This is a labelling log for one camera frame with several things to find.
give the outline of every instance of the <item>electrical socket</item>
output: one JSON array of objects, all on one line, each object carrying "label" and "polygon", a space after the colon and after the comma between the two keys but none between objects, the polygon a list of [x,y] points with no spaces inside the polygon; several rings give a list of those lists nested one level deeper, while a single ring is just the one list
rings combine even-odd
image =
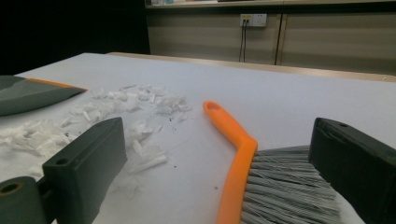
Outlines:
[{"label": "electrical socket", "polygon": [[239,25],[265,27],[267,24],[267,14],[241,14]]}]

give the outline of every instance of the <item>brush bristles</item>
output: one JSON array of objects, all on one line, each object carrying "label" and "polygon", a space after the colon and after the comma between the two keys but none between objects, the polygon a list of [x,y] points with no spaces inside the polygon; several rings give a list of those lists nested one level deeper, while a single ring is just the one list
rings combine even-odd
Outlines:
[{"label": "brush bristles", "polygon": [[308,153],[309,146],[256,152],[241,223],[341,223],[336,192]]}]

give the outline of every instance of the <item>brush handle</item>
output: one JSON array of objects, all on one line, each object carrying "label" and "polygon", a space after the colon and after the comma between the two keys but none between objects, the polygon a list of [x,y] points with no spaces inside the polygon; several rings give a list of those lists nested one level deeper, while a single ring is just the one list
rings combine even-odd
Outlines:
[{"label": "brush handle", "polygon": [[204,111],[237,149],[223,187],[217,223],[239,224],[248,172],[257,150],[257,141],[221,105],[206,101]]}]

